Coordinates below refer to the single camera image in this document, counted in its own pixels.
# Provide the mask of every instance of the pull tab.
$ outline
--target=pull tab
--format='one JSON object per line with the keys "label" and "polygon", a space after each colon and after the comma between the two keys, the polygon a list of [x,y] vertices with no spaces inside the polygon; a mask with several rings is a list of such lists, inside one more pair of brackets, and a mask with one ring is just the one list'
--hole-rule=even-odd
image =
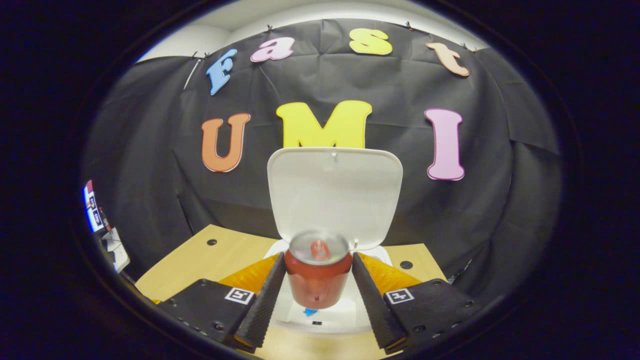
{"label": "pull tab", "polygon": [[329,247],[326,246],[326,243],[322,240],[316,240],[311,244],[311,256],[314,260],[322,261],[327,260],[331,253],[329,252]]}

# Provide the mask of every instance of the foam letter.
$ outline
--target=foam letter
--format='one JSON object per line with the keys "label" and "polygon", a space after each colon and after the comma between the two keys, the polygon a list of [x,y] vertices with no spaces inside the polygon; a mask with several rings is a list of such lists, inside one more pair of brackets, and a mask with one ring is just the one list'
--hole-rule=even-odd
{"label": "foam letter", "polygon": [[353,29],[349,36],[354,40],[349,42],[349,46],[356,53],[386,55],[393,50],[391,44],[385,41],[389,37],[380,30]]}
{"label": "foam letter", "polygon": [[460,180],[465,169],[460,166],[458,124],[462,116],[451,110],[427,109],[424,116],[433,124],[433,164],[427,174],[434,180]]}
{"label": "foam letter", "polygon": [[275,38],[260,45],[260,50],[251,55],[251,61],[259,63],[268,59],[281,60],[293,54],[291,47],[295,40],[293,38]]}
{"label": "foam letter", "polygon": [[202,124],[202,162],[204,166],[215,172],[229,172],[240,163],[244,125],[250,119],[251,115],[246,113],[235,114],[229,118],[231,144],[229,145],[229,153],[224,158],[219,157],[216,151],[218,129],[222,126],[222,119],[211,119]]}
{"label": "foam letter", "polygon": [[440,62],[444,67],[449,69],[449,71],[460,76],[469,76],[469,70],[467,70],[466,67],[458,65],[456,61],[456,58],[460,58],[460,55],[453,50],[449,50],[445,44],[430,42],[427,44],[427,47],[436,51]]}
{"label": "foam letter", "polygon": [[284,147],[364,148],[365,121],[371,110],[364,101],[342,101],[333,109],[324,129],[304,102],[281,105],[276,115],[282,118]]}
{"label": "foam letter", "polygon": [[227,51],[226,54],[207,69],[207,75],[209,75],[209,78],[211,79],[211,95],[218,92],[218,90],[220,90],[220,88],[229,81],[230,76],[225,74],[225,71],[231,71],[231,68],[234,66],[234,62],[230,58],[237,52],[238,50],[236,49]]}

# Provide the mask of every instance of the white plastic container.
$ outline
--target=white plastic container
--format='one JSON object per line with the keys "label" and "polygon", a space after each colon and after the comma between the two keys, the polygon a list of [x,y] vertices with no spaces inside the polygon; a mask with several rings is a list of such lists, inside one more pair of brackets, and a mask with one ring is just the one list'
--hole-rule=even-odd
{"label": "white plastic container", "polygon": [[[293,236],[313,229],[339,233],[347,239],[351,252],[391,265],[380,244],[396,212],[402,185],[402,164],[395,155],[372,149],[284,148],[271,155],[267,173],[271,207],[282,240],[265,258],[285,252]],[[338,303],[311,316],[293,300],[285,279],[271,321],[312,332],[371,329],[351,273]]]}

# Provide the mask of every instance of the white wall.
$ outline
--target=white wall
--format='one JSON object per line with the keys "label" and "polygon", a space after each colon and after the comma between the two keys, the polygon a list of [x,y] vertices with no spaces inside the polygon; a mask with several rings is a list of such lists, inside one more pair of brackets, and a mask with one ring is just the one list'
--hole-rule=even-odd
{"label": "white wall", "polygon": [[[409,21],[414,29],[423,30],[459,44],[465,43],[471,49],[487,47],[482,40],[468,31],[423,8],[420,13],[417,13],[376,3],[331,1],[289,7],[285,8],[286,10],[274,10],[274,13],[265,14],[263,8],[258,6],[252,8],[252,1],[254,0],[241,0],[201,17],[158,43],[138,61],[160,56],[191,56],[195,51],[198,51],[197,56],[203,56],[204,53],[213,53],[238,40],[262,33],[267,30],[267,24],[278,28],[319,19],[371,19],[400,25]],[[295,0],[289,0],[287,4],[294,6],[294,3]],[[404,3],[407,3],[404,4],[407,9],[416,6],[408,1]],[[233,18],[234,13],[240,13],[242,16]]]}
{"label": "white wall", "polygon": [[213,53],[223,47],[229,34],[229,31],[215,26],[187,25],[151,48],[138,61],[161,56],[191,56],[196,51],[196,56],[204,57],[204,53]]}

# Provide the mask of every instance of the pink letter i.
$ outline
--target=pink letter i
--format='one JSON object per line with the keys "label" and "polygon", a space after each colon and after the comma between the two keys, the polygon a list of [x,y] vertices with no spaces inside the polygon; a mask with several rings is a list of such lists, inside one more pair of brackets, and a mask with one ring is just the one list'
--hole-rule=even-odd
{"label": "pink letter i", "polygon": [[433,124],[434,156],[427,174],[434,180],[460,180],[465,169],[460,166],[458,124],[462,116],[451,110],[427,109],[424,116]]}

